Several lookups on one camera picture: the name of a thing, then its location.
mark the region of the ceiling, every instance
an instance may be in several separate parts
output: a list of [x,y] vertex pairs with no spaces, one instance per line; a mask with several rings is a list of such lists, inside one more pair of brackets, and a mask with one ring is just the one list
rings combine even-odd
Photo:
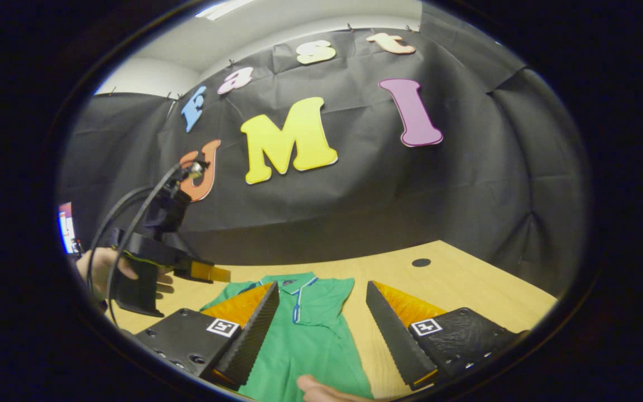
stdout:
[[409,25],[418,30],[420,20],[418,0],[254,0],[215,21],[192,17],[133,57],[170,61],[204,79],[229,59],[239,60],[296,37],[341,30],[347,23],[356,28]]

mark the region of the human hand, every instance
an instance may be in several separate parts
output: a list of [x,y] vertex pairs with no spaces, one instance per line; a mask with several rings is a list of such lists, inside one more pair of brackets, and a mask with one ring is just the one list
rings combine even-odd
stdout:
[[304,402],[371,402],[372,399],[360,396],[344,394],[318,382],[309,374],[299,376],[296,379],[296,386],[304,392]]
[[[96,291],[100,295],[104,295],[104,297],[107,297],[108,272],[110,272],[111,264],[113,264],[117,255],[117,251],[106,247],[97,247],[96,252],[94,253],[92,280]],[[79,274],[81,274],[84,281],[86,281],[90,259],[91,250],[88,250],[76,262],[76,268],[79,270]],[[136,274],[133,267],[130,265],[130,262],[128,262],[125,257],[118,260],[118,270],[132,280],[138,279],[138,274]],[[168,272],[163,268],[158,268],[158,293],[156,293],[156,298],[158,299],[163,298],[162,293],[173,293],[173,287],[170,286],[170,284],[173,283],[173,278],[166,275],[166,273]]]

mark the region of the wooden table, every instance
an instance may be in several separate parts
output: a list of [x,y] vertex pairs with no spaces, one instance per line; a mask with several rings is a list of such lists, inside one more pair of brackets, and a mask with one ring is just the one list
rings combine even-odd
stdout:
[[[430,265],[411,262],[428,258]],[[380,331],[366,305],[368,280],[376,280],[432,303],[446,311],[461,307],[484,315],[510,331],[530,329],[549,311],[556,298],[513,275],[441,241],[408,249],[331,262],[298,265],[219,265],[230,270],[232,282],[257,281],[265,275],[314,272],[319,278],[353,277],[354,290],[342,313],[377,399],[411,393],[404,384]],[[164,294],[157,308],[168,316],[179,308],[198,310],[212,301],[227,283],[199,283],[174,277],[173,293]],[[161,318],[117,308],[118,325],[132,333],[145,330]]]

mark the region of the green polo shirt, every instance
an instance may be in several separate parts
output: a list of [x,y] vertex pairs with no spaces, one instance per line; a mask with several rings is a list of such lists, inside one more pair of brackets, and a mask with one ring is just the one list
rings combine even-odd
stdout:
[[276,280],[279,307],[239,393],[260,402],[301,402],[297,377],[312,374],[341,392],[373,399],[371,387],[342,315],[354,278],[319,279],[312,272],[265,276],[260,282],[230,283],[200,310]]

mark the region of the orange foam pad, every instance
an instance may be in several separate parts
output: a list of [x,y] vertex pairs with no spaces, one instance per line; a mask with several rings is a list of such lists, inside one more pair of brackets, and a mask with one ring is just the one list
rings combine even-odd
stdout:
[[222,320],[232,321],[238,323],[242,328],[247,325],[247,321],[252,317],[252,313],[262,298],[265,297],[267,290],[270,289],[272,282],[263,286],[258,286],[247,290],[234,298],[229,298],[222,303],[218,303],[211,308],[202,310],[200,313],[207,314],[214,318],[221,318]]
[[408,293],[401,292],[401,290],[384,285],[383,283],[378,283],[375,280],[372,282],[386,299],[388,305],[394,309],[396,315],[401,318],[406,328],[408,328],[411,323],[427,320],[428,318],[434,318],[437,315],[446,313],[446,311],[437,308],[431,303],[414,298]]

